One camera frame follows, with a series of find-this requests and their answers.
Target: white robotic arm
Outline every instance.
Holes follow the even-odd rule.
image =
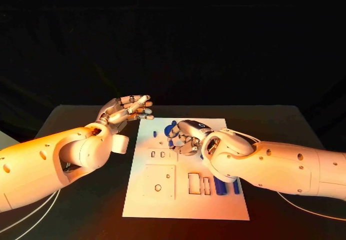
[[[129,138],[117,133],[127,122],[155,119],[149,95],[114,98],[97,121],[0,151],[0,212],[19,208],[97,170],[112,152],[124,154]],[[61,161],[73,166],[64,171]]]
[[[224,182],[234,182],[237,177],[254,186],[282,193],[323,196],[346,200],[346,153],[332,152],[310,147],[260,141],[250,142],[231,129],[220,131],[197,121],[181,121],[171,131],[171,138],[178,134],[185,146],[172,146],[173,150],[192,155],[201,148],[204,165]]]

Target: white paper sheet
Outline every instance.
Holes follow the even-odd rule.
[[[250,220],[241,182],[240,194],[235,194],[234,184],[227,183],[228,194],[217,195],[214,175],[202,165],[201,151],[185,156],[169,149],[165,127],[173,120],[179,123],[186,119],[199,121],[215,131],[227,127],[221,118],[140,121],[123,217]],[[201,194],[189,194],[189,173],[199,174]],[[204,178],[210,179],[211,195],[205,194]]]

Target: table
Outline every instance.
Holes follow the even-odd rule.
[[[44,137],[94,122],[101,106],[58,106],[37,137]],[[225,118],[228,128],[261,140],[323,149],[322,142],[300,110],[287,105],[260,106],[153,106],[162,118]],[[127,124],[122,134],[130,137],[127,153],[113,153],[107,164],[61,190],[50,214],[22,239],[345,239],[346,222],[295,208],[274,191],[241,180],[250,221],[123,217],[130,170],[140,121]],[[346,202],[326,197],[287,195],[305,208],[346,217]],[[42,204],[0,213],[0,229],[16,222]],[[39,212],[0,234],[15,239],[45,213]]]

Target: black curtain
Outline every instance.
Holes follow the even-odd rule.
[[[345,151],[345,23],[335,5],[12,1],[0,130],[26,141],[58,105],[150,94],[158,105],[296,105]]]

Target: circular hole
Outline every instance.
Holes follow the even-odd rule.
[[[47,153],[45,150],[39,152],[39,155],[41,155],[41,157],[42,157],[44,160],[48,159],[48,153]]]
[[[155,186],[155,190],[156,190],[158,192],[162,190],[162,185],[161,185],[161,184],[158,184],[158,185]]]
[[[3,170],[5,170],[6,173],[11,173],[12,169],[11,169],[11,165],[9,164],[3,165]]]

